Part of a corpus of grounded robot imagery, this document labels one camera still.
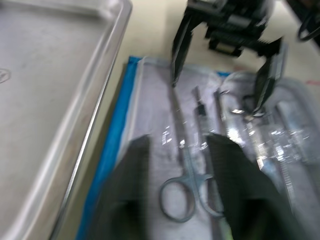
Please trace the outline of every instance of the surgical scissors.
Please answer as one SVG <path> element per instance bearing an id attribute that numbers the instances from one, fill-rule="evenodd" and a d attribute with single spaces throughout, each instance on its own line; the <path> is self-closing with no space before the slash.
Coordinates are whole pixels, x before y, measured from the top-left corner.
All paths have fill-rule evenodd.
<path id="1" fill-rule="evenodd" d="M 189 221 L 196 212 L 196 204 L 200 202 L 201 206 L 205 209 L 207 213 L 209 213 L 214 218 L 221 218 L 223 214 L 221 212 L 216 212 L 212 208 L 210 208 L 205 201 L 200 197 L 200 187 L 202 184 L 206 182 L 206 180 L 213 178 L 211 174 L 200 174 L 197 173 L 194 166 L 193 166 L 193 158 L 190 153 L 188 137 L 186 134 L 185 128 L 185 120 L 183 113 L 181 111 L 178 98 L 176 95 L 176 91 L 173 87 L 171 89 L 171 103 L 172 108 L 175 114 L 175 131 L 177 136 L 177 142 L 179 144 L 179 154 L 183 160 L 183 167 L 184 167 L 184 174 L 179 177 L 174 177 L 167 180 L 165 183 L 162 184 L 159 190 L 159 197 L 160 197 L 160 208 L 161 211 L 164 213 L 166 217 L 175 221 L 177 223 L 185 223 Z M 179 218 L 170 215 L 167 212 L 164 206 L 164 191 L 166 187 L 170 184 L 180 184 L 184 186 L 187 191 L 187 198 L 190 201 L 189 208 L 185 216 Z"/>

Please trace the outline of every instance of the stainless steel tray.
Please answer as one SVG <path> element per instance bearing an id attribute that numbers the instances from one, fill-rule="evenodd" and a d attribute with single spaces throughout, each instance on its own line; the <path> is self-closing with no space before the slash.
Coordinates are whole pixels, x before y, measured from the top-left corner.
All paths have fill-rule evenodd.
<path id="1" fill-rule="evenodd" d="M 0 1 L 0 239 L 48 239 L 75 179 L 128 0 Z"/>
<path id="2" fill-rule="evenodd" d="M 301 82 L 281 79 L 265 104 L 265 116 L 246 119 L 243 97 L 253 93 L 255 75 L 234 73 L 221 91 L 228 136 L 268 175 L 288 199 L 309 234 L 319 239 L 320 116 L 319 106 Z"/>

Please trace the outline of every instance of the metal surface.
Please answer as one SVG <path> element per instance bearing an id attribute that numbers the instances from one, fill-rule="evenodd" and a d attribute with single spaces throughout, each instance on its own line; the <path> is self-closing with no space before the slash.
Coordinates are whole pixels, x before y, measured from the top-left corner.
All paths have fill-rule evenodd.
<path id="1" fill-rule="evenodd" d="M 179 152 L 180 157 L 183 161 L 183 167 L 185 170 L 185 173 L 180 177 L 174 177 L 169 180 L 167 180 L 160 188 L 160 208 L 162 212 L 171 220 L 178 222 L 178 223 L 185 223 L 189 221 L 192 216 L 195 214 L 196 211 L 196 204 L 200 202 L 201 206 L 207 211 L 212 217 L 214 218 L 221 218 L 223 215 L 220 212 L 214 211 L 212 208 L 210 208 L 206 202 L 200 197 L 200 187 L 206 182 L 206 180 L 212 178 L 213 176 L 211 174 L 199 174 L 195 171 L 193 166 L 193 158 L 189 149 L 189 141 L 187 137 L 187 132 L 185 129 L 185 123 L 184 116 L 182 113 L 182 110 L 180 108 L 178 98 L 176 96 L 175 89 L 171 88 L 171 102 L 172 107 L 175 113 L 175 131 L 177 135 L 177 141 L 179 143 Z M 164 206 L 163 202 L 163 195 L 165 192 L 165 189 L 170 184 L 181 184 L 188 190 L 188 198 L 191 201 L 190 202 L 190 208 L 188 209 L 188 212 L 185 216 L 182 218 L 178 218 L 175 216 L 170 215 L 169 212 L 166 210 L 166 206 Z"/>
<path id="2" fill-rule="evenodd" d="M 0 2 L 0 239 L 44 240 L 68 202 L 131 4 L 17 2 Z"/>

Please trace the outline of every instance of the white table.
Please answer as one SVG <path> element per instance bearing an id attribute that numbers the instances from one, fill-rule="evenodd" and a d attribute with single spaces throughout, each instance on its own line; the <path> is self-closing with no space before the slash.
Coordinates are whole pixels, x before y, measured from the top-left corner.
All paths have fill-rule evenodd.
<path id="1" fill-rule="evenodd" d="M 120 80 L 129 56 L 151 56 L 170 59 L 172 42 L 181 23 L 187 0 L 132 0 L 133 12 L 118 53 L 112 77 L 106 89 L 86 156 L 79 171 L 79 178 L 71 197 L 65 224 L 59 239 L 74 239 L 78 230 L 83 204 L 90 187 L 100 151 L 112 116 L 119 91 Z M 273 41 L 283 36 L 289 50 L 284 75 L 306 83 L 310 92 L 320 102 L 320 55 L 312 41 L 297 41 L 301 23 L 285 1 L 277 1 L 264 40 Z M 208 50 L 204 39 L 206 26 L 198 26 L 186 59 L 187 63 L 208 66 L 217 71 L 257 71 L 264 63 L 254 52 L 245 50 L 233 58 Z"/>

